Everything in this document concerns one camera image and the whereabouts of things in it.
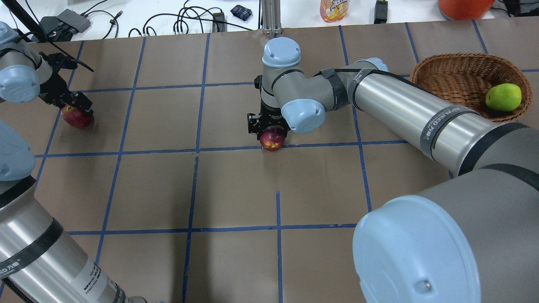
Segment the green apple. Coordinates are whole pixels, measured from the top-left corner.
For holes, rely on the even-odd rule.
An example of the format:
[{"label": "green apple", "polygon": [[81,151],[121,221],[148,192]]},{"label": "green apple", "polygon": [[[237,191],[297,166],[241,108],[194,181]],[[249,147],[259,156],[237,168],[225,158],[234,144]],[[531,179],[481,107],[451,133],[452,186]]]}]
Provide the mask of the green apple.
[{"label": "green apple", "polygon": [[487,107],[495,111],[510,112],[522,101],[522,92],[518,85],[504,83],[496,85],[487,92]]}]

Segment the light blue joint cap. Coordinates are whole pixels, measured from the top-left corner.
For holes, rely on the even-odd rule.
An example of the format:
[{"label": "light blue joint cap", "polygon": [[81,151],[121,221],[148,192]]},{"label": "light blue joint cap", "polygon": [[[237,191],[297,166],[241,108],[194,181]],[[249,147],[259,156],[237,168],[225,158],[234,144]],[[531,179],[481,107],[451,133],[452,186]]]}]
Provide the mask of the light blue joint cap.
[{"label": "light blue joint cap", "polygon": [[312,132],[326,120],[326,109],[320,102],[312,99],[296,99],[281,108],[290,129],[296,133]]},{"label": "light blue joint cap", "polygon": [[4,22],[0,22],[0,45],[19,37],[19,34]]},{"label": "light blue joint cap", "polygon": [[429,199],[403,196],[365,215],[353,254],[367,303],[481,303],[466,236]]},{"label": "light blue joint cap", "polygon": [[0,120],[0,181],[21,180],[32,173],[36,159],[13,128]]},{"label": "light blue joint cap", "polygon": [[262,62],[269,67],[291,67],[298,64],[300,60],[300,45],[290,38],[273,38],[264,47]]},{"label": "light blue joint cap", "polygon": [[373,58],[363,59],[363,60],[359,60],[359,61],[370,62],[370,63],[374,64],[377,69],[379,69],[381,71],[384,71],[384,72],[389,72],[388,66],[380,58],[373,57]]},{"label": "light blue joint cap", "polygon": [[30,102],[39,95],[37,72],[26,65],[12,65],[0,71],[0,98],[13,102]]}]

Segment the white floor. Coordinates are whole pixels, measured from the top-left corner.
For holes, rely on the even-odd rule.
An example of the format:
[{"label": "white floor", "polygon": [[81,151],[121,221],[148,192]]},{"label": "white floor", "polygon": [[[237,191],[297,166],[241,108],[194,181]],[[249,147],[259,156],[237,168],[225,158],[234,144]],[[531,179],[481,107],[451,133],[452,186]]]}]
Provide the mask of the white floor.
[{"label": "white floor", "polygon": [[[24,0],[18,0],[22,7],[27,9]],[[28,0],[28,3],[39,19],[43,16],[57,16],[66,8],[77,13],[82,13],[100,0]],[[118,19],[120,25],[118,37],[127,37],[131,28],[142,29],[146,20],[158,13],[178,13],[183,7],[184,0],[108,0],[98,5],[94,10],[105,10],[115,15],[120,10],[122,16]],[[317,27],[350,24],[371,24],[374,19],[374,5],[376,0],[350,0],[348,15],[336,23],[325,23],[319,14],[320,0],[281,0],[281,23],[282,27]],[[253,17],[244,22],[230,13],[237,4],[243,5],[253,11]],[[15,23],[4,4],[0,4],[0,20],[15,27]],[[258,19],[258,0],[189,0],[186,6],[201,6],[204,8],[219,7],[223,9],[226,20],[250,29],[256,29]],[[506,17],[502,11],[491,10],[484,18]],[[109,15],[94,13],[89,17],[92,25],[84,33],[79,33],[73,40],[100,39],[110,27]],[[176,20],[174,16],[159,16],[148,24],[155,29],[158,35],[172,35],[172,24]],[[389,23],[399,22],[423,22],[445,20],[438,10],[437,0],[389,0]],[[201,32],[198,21],[189,20],[189,32]],[[211,22],[203,22],[204,32],[209,32]],[[25,32],[27,29],[21,22],[18,27]],[[242,30],[228,26],[228,31]],[[109,37],[114,37],[115,28]]]}]

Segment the table surface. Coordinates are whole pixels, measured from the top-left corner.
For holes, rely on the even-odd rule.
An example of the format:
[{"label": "table surface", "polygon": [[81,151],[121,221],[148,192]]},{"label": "table surface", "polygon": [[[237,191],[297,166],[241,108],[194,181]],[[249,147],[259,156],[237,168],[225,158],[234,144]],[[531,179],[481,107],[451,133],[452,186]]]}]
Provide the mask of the table surface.
[{"label": "table surface", "polygon": [[[18,0],[21,6],[27,10],[23,0]],[[66,8],[77,13],[82,13],[90,8],[98,0],[29,0],[28,3],[36,13],[39,19],[43,16],[57,16]],[[115,15],[123,10],[122,16],[118,19],[120,24],[118,37],[127,37],[129,30],[136,27],[142,29],[145,21],[158,13],[178,13],[183,7],[184,1],[178,0],[159,0],[148,4],[147,0],[109,0],[97,6],[94,10],[105,10]],[[350,9],[345,19],[336,23],[325,23],[320,18],[319,8],[320,0],[282,0],[281,1],[281,23],[282,27],[325,27],[335,25],[353,25],[353,24],[372,24],[374,20],[374,6],[376,0],[350,0]],[[240,4],[253,11],[253,17],[247,22],[243,22],[230,13],[230,10]],[[219,7],[226,14],[226,20],[233,24],[238,24],[249,29],[258,28],[258,0],[190,0],[186,6],[201,6],[204,8]],[[495,7],[503,8],[503,4],[494,3]],[[491,10],[484,16],[489,18],[506,18],[503,11]],[[92,25],[88,30],[79,33],[73,37],[73,40],[91,40],[101,39],[110,27],[110,16],[105,13],[94,13],[89,17]],[[0,20],[15,27],[15,23],[9,15],[7,8],[0,4]],[[425,22],[446,20],[438,9],[438,0],[389,0],[389,23],[402,22]],[[173,16],[156,17],[150,21],[149,25],[155,29],[158,35],[173,35],[172,24],[175,18]],[[197,21],[188,20],[190,32],[200,33],[201,27]],[[26,32],[26,28],[18,22],[20,29]],[[204,32],[211,30],[211,22],[203,22]],[[242,31],[243,29],[229,25],[228,31]]]},{"label": "table surface", "polygon": [[[433,54],[504,57],[531,83],[534,102],[520,121],[537,128],[538,24],[499,18],[283,35],[301,45],[308,75],[373,56],[403,76]],[[269,39],[250,31],[61,43],[95,69],[62,72],[94,102],[94,123],[70,127],[40,100],[1,104],[0,119],[37,155],[36,198],[128,295],[364,303],[351,252],[356,223],[450,179],[351,106],[309,134],[290,133],[279,151],[262,150],[245,118],[260,106],[252,81]],[[15,302],[4,290],[0,303]]]}]

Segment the wicker basket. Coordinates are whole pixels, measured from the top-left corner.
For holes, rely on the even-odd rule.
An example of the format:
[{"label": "wicker basket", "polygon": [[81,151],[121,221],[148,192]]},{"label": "wicker basket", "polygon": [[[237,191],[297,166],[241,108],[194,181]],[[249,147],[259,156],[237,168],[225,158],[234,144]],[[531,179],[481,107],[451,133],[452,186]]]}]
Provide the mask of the wicker basket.
[{"label": "wicker basket", "polygon": [[[441,54],[428,57],[413,69],[411,81],[454,104],[464,105],[494,122],[516,120],[531,104],[531,87],[524,74],[511,62],[480,53]],[[522,102],[510,113],[488,109],[489,89],[503,83],[520,87]]]}]

